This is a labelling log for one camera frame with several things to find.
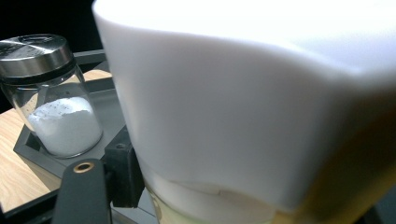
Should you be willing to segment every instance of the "wooden table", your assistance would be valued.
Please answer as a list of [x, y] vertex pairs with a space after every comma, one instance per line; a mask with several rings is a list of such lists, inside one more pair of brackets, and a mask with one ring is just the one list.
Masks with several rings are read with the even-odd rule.
[[[84, 77], [89, 81], [111, 75], [101, 70], [92, 70], [84, 74]], [[30, 166], [13, 151], [22, 127], [23, 121], [15, 109], [0, 115], [0, 204], [3, 212], [50, 192]]]

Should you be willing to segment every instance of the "dark background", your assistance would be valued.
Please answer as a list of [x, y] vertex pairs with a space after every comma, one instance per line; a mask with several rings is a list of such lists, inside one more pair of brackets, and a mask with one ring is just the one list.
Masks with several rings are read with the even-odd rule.
[[[0, 40], [19, 35], [62, 35], [73, 52], [102, 49], [93, 0], [0, 0]], [[0, 113], [11, 108], [0, 91]]]

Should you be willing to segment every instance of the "metal lid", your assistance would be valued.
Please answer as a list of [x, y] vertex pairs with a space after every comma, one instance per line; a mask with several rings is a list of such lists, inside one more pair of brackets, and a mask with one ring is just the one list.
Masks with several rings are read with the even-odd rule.
[[0, 41], [0, 80], [46, 74], [73, 61], [59, 35], [24, 35]]

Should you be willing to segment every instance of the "glass jar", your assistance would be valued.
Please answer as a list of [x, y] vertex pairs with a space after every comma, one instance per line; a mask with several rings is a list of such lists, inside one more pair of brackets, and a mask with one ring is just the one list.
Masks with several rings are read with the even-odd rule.
[[26, 35], [0, 41], [0, 83], [52, 156], [75, 157], [101, 139], [102, 127], [65, 38]]

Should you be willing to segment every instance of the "white powder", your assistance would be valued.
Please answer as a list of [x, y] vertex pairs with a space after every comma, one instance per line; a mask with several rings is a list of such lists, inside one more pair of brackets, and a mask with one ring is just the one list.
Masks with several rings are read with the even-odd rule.
[[82, 97], [44, 104], [28, 120], [47, 151], [60, 158], [90, 149], [102, 136], [91, 105]]

